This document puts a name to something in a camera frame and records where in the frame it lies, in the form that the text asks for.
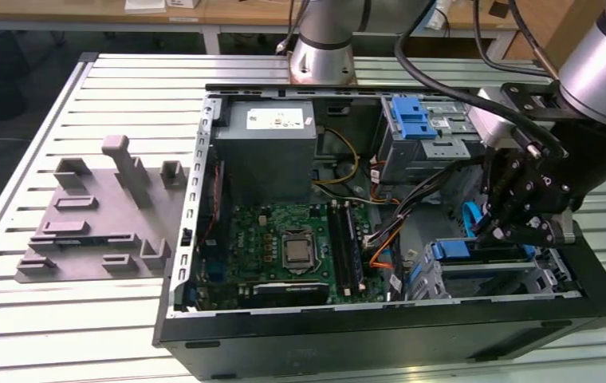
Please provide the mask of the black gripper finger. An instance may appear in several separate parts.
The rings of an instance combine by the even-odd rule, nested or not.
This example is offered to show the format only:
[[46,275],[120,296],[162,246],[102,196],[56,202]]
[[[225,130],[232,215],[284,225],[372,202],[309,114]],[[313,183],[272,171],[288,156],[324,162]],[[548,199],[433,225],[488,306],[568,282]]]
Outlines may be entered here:
[[541,216],[513,218],[493,217],[493,238],[505,243],[550,246],[557,240],[556,222]]
[[480,243],[521,244],[520,219],[524,217],[525,186],[521,176],[524,155],[518,149],[486,150],[482,163],[484,216],[474,232]]

